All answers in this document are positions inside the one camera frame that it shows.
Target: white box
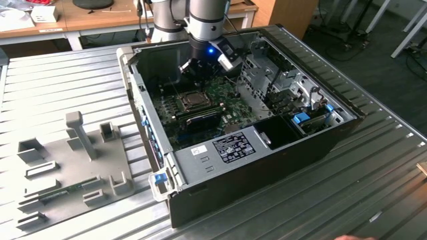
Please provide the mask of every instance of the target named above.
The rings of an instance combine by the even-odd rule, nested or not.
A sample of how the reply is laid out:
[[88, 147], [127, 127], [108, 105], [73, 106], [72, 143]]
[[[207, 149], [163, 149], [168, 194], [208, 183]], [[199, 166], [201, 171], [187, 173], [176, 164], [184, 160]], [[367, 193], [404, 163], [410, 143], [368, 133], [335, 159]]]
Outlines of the white box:
[[31, 12], [35, 23], [56, 23], [59, 12], [55, 6], [35, 6]]

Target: motherboard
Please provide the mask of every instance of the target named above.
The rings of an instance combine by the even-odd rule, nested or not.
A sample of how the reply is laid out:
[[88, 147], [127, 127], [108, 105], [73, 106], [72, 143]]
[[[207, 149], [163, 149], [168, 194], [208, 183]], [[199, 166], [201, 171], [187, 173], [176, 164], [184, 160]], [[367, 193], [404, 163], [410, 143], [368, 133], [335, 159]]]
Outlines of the motherboard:
[[232, 133], [257, 120], [240, 97], [236, 81], [219, 76], [203, 90], [179, 92], [172, 86], [175, 94], [152, 97], [175, 150]]

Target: blue latch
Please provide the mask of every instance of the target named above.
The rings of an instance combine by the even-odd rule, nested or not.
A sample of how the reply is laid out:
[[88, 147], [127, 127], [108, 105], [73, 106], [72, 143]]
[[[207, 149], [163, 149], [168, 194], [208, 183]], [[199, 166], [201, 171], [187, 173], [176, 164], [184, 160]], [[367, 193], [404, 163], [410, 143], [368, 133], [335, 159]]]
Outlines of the blue latch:
[[300, 124], [300, 123], [305, 122], [307, 120], [309, 120], [309, 116], [304, 112], [301, 112], [293, 116], [293, 121], [296, 122], [296, 124]]
[[325, 110], [328, 110], [328, 112], [332, 112], [333, 111], [333, 106], [331, 104], [327, 104], [325, 105]]
[[160, 183], [164, 183], [165, 181], [168, 181], [168, 176], [165, 173], [160, 173], [160, 174], [156, 174], [155, 176], [155, 184], [160, 184]]

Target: vertical post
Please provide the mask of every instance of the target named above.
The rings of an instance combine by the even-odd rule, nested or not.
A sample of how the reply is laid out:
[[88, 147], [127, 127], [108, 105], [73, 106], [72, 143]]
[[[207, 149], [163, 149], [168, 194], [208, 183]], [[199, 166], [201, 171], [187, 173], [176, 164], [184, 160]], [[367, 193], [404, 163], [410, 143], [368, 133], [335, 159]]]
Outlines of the vertical post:
[[408, 35], [405, 36], [404, 40], [401, 41], [400, 45], [397, 46], [397, 48], [395, 49], [393, 53], [391, 54], [391, 57], [395, 58], [401, 50], [405, 48], [405, 46], [408, 45], [411, 39], [414, 38], [415, 34], [419, 32], [420, 28], [423, 27], [424, 23], [427, 22], [427, 12], [424, 14], [424, 16], [422, 17], [422, 19], [419, 20], [418, 24], [415, 25], [412, 31], [408, 33]]
[[333, 14], [335, 14], [336, 8], [339, 7], [340, 1], [341, 0], [333, 0], [331, 11], [327, 13], [327, 17], [325, 17], [325, 20], [324, 20], [324, 24], [325, 25], [329, 24], [331, 18], [333, 17]]
[[248, 11], [243, 18], [241, 29], [252, 27], [255, 11]]
[[79, 31], [68, 31], [64, 33], [65, 38], [68, 39], [68, 43], [71, 49], [73, 51], [83, 50], [81, 42], [80, 42], [80, 32]]
[[356, 3], [357, 3], [357, 0], [351, 0], [351, 3], [349, 3], [349, 5], [348, 5], [348, 7], [347, 7], [344, 16], [341, 16], [341, 19], [340, 19], [340, 22], [341, 22], [341, 23], [345, 23], [345, 22], [347, 22], [348, 17], [349, 17], [349, 14], [352, 13], [353, 8], [355, 8], [355, 6], [356, 6]]
[[422, 16], [423, 12], [426, 11], [426, 9], [427, 9], [427, 2], [424, 3], [424, 5], [423, 5], [423, 6], [420, 7], [420, 9], [418, 10], [415, 16], [412, 17], [412, 19], [411, 19], [411, 21], [408, 22], [405, 28], [403, 29], [403, 32], [407, 33], [407, 32], [410, 31], [414, 23], [415, 23], [416, 20], [420, 18], [420, 16]]
[[375, 17], [373, 17], [367, 29], [365, 29], [365, 33], [367, 34], [372, 31], [372, 29], [375, 28], [376, 24], [379, 23], [380, 18], [383, 16], [384, 12], [385, 12], [385, 9], [387, 9], [388, 4], [391, 3], [391, 1], [392, 0], [385, 0], [384, 3], [381, 4], [381, 6], [380, 6], [380, 8], [377, 10], [377, 13], [376, 13], [376, 15], [375, 15]]
[[96, 159], [96, 151], [93, 149], [88, 135], [83, 129], [81, 112], [75, 111], [75, 112], [67, 113], [65, 123], [67, 123], [67, 127], [73, 129], [75, 134], [77, 135], [80, 142], [81, 142], [81, 145], [85, 149], [87, 154], [88, 154], [88, 157], [91, 158], [91, 160]]

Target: floor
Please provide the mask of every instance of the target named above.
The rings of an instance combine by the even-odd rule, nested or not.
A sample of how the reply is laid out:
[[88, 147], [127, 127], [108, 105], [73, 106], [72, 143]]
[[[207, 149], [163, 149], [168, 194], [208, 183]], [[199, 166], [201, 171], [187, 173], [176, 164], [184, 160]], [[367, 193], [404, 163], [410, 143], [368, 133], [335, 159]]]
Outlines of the floor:
[[[355, 23], [363, 2], [352, 12], [348, 24]], [[320, 0], [321, 8], [328, 9], [332, 0]], [[371, 6], [360, 28], [365, 29], [377, 8]], [[337, 22], [341, 10], [336, 11], [335, 23]], [[405, 37], [401, 32], [408, 20], [387, 12], [368, 36], [369, 45], [349, 61], [337, 61], [325, 54], [325, 48], [329, 55], [336, 59], [345, 59], [353, 53], [360, 51], [355, 46], [349, 52], [340, 50], [340, 41], [329, 35], [313, 30], [304, 36], [303, 41], [308, 46], [344, 72], [344, 74], [373, 95], [380, 102], [424, 134], [427, 135], [427, 81], [419, 79], [407, 68], [407, 54], [401, 53], [396, 59], [389, 56]], [[420, 32], [414, 42], [419, 42], [426, 37]], [[419, 75], [426, 74], [415, 62], [410, 66]]]

